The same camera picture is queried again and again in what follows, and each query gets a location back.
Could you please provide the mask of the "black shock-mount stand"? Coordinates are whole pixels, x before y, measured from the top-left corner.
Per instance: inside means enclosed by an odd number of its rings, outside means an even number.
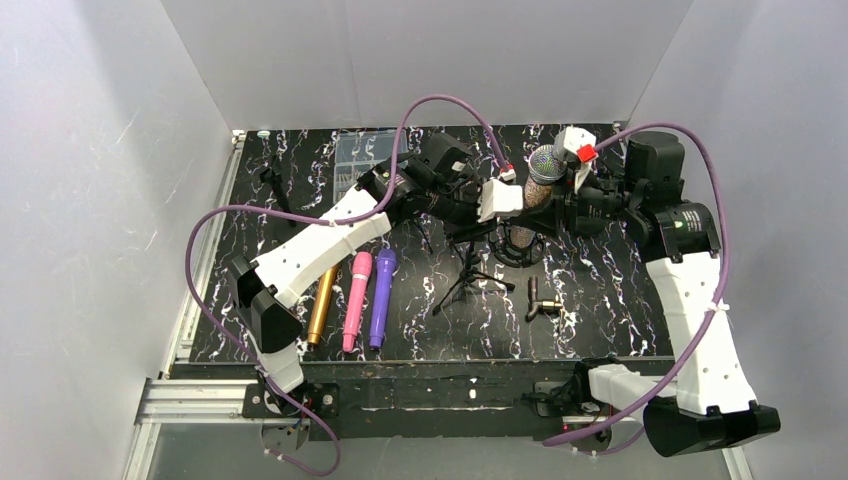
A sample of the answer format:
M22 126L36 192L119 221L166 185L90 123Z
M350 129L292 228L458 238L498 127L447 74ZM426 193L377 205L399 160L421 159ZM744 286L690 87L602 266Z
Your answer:
M464 298L480 281L494 282L507 293L512 293L516 288L515 283L485 270L485 265L491 258L499 265L513 269L529 268L542 260L545 242L541 235L536 234L529 248L518 249L509 241L511 226L511 223L498 224L497 229L484 241L451 244L447 241L447 224L445 225L447 245L459 256L462 264L456 280L432 308L433 316L440 315L449 303Z

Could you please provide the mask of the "glitter silver microphone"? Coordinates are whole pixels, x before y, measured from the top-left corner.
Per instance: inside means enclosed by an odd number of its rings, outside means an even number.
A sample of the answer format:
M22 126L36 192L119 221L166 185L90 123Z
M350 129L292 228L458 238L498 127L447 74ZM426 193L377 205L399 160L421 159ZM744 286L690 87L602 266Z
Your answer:
M523 187L524 209L544 205L554 197L556 182L561 178L559 162L553 155L554 145L545 144L536 148L528 160L528 176ZM518 249L527 249L531 246L537 233L513 223L509 232L511 245Z

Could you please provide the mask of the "purple microphone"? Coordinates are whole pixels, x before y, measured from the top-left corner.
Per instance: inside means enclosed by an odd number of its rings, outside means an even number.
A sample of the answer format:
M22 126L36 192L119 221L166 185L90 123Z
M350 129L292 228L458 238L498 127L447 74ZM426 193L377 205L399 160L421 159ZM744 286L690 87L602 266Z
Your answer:
M372 350L380 350L385 341L389 302L396 267L396 252L392 249L382 249L375 260L376 284L369 329L369 348Z

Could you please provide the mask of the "pink microphone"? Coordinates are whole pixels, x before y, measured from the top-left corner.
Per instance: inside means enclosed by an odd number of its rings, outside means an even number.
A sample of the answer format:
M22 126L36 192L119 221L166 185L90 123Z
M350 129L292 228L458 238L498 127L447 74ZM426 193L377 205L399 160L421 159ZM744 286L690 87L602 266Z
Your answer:
M373 257L369 252L363 251L355 255L351 269L352 280L343 327L342 351L344 353L353 352L356 339L359 335L363 303L372 267Z

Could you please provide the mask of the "gold microphone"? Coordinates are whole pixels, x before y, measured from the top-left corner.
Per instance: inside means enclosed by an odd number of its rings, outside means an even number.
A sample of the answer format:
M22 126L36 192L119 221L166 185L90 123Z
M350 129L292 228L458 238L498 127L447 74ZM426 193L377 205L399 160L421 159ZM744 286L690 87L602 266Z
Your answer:
M318 282L312 313L307 328L307 344L310 347L319 345L322 340L330 301L333 295L333 286L335 284L339 268L339 264L334 265L321 276Z

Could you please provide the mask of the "black round-base mic stand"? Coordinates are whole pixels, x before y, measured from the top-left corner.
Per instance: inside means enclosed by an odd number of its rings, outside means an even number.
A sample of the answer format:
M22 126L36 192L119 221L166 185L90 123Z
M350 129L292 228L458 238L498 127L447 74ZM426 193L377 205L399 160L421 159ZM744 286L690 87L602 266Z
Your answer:
M284 189L284 178L282 175L281 161L278 158L272 159L269 166L265 167L259 173L260 181L267 184L271 188L273 198L278 207L285 213L292 213L290 202L286 190Z

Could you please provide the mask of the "black tripod mic stand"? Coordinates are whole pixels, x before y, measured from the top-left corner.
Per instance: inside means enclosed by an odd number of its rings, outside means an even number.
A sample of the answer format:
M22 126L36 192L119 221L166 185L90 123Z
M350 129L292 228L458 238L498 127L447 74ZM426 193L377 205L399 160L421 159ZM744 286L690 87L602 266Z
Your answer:
M425 228L425 226L423 225L422 220L420 218L412 218L410 220L410 223L413 225L415 230L419 233L422 244L423 244L424 248L426 249L427 253L432 255L434 253L434 250L433 250L431 242L430 242L428 231Z

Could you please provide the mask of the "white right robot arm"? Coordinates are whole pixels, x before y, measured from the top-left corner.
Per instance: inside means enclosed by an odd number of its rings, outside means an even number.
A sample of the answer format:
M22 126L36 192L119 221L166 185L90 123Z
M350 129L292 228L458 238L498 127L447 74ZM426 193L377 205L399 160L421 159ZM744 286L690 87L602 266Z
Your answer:
M581 362L560 393L570 404L607 405L612 415L546 445L576 444L628 417L664 457L737 447L777 433L779 413L757 399L727 318L722 208L684 199L685 149L675 135L640 131L627 134L626 142L623 173L601 179L593 172L601 144L569 128L533 151L528 186L563 187L569 227L583 217L624 222L658 293L675 361L657 381L612 359Z

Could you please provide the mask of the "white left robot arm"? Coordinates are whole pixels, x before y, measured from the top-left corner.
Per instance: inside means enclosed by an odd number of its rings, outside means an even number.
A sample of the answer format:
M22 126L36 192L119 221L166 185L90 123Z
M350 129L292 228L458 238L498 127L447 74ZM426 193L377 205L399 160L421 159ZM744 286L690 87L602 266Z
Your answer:
M297 353L303 330L293 307L319 277L398 224L427 214L460 229L489 227L522 209L514 171L482 179L457 139L431 135L419 153L392 153L366 172L319 218L272 250L231 267L232 299L254 341L258 368L274 392L305 376Z

